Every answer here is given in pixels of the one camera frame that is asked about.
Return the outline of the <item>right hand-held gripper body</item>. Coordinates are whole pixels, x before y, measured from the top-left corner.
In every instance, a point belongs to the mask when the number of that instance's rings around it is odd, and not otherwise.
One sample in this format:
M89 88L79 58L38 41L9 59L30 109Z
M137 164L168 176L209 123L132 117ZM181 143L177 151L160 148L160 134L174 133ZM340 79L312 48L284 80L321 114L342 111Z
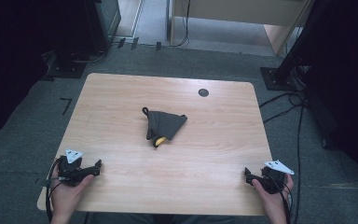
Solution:
M295 172L279 160L266 161L261 170L264 190L269 194L278 193L283 189L285 175L293 175Z

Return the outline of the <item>black metal stand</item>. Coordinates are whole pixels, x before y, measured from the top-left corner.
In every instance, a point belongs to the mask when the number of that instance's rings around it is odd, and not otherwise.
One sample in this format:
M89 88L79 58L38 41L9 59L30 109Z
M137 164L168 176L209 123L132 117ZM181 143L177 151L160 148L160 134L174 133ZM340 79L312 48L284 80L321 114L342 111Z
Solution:
M269 91L297 90L292 71L306 61L306 42L310 39L312 28L318 19L318 10L322 1L323 0L306 0L306 5L301 9L300 15L297 17L294 25L289 28L289 30L293 32L294 29L302 23L302 31L284 57L281 65L277 68L260 68L265 86Z

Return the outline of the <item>person's left hand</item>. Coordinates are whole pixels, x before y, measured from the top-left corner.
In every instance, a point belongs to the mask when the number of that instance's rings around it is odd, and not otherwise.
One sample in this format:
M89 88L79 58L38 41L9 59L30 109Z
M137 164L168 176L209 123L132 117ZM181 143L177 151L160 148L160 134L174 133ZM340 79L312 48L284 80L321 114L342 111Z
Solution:
M52 217L71 217L75 212L87 186L94 179L93 175L86 176L76 187L59 185L52 191Z

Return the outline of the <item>person's right hand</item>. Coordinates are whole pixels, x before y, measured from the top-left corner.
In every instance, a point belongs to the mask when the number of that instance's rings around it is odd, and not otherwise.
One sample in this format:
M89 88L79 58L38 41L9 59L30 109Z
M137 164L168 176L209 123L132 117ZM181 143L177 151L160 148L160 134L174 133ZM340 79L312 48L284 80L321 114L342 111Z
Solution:
M259 181L254 180L253 186L261 198L263 209L267 217L284 217L286 218L285 206L283 199L288 199L288 194L291 192L294 182L290 175L285 175L285 186L281 193L269 194L266 192Z

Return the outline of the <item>dark grey towel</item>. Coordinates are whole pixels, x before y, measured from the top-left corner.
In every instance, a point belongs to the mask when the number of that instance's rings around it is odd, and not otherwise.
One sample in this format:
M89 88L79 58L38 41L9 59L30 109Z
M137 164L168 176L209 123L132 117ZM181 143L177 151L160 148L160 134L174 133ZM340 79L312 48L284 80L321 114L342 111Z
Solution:
M143 107L142 111L148 119L146 139L150 140L154 147L155 141L160 137L172 140L187 121L186 115L179 116L162 111L152 111L147 107Z

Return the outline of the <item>beige wooden cabinet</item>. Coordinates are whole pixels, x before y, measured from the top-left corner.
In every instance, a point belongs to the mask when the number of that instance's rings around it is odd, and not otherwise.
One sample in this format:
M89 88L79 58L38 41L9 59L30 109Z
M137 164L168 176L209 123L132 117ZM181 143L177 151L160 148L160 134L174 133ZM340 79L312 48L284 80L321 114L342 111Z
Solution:
M167 37L174 44L176 17L263 24L275 54L307 20L314 0L167 0Z

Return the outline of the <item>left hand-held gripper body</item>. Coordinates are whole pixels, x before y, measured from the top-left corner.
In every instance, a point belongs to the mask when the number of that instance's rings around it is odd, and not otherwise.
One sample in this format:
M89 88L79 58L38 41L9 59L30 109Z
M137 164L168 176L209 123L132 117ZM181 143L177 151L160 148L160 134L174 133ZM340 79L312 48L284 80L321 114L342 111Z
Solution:
M83 152L66 149L65 154L60 156L58 172L61 182L75 187L88 175L86 170L81 168L83 155Z

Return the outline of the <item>black stand with base plate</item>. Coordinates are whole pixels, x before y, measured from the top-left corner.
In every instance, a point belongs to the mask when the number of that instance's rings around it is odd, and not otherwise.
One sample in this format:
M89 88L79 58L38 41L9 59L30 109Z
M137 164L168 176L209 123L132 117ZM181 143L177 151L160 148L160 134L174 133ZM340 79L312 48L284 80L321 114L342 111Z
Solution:
M105 54L105 51L99 51L93 55L72 53L68 59L61 59L57 56L49 68L46 78L81 78L86 66L89 63L97 63Z

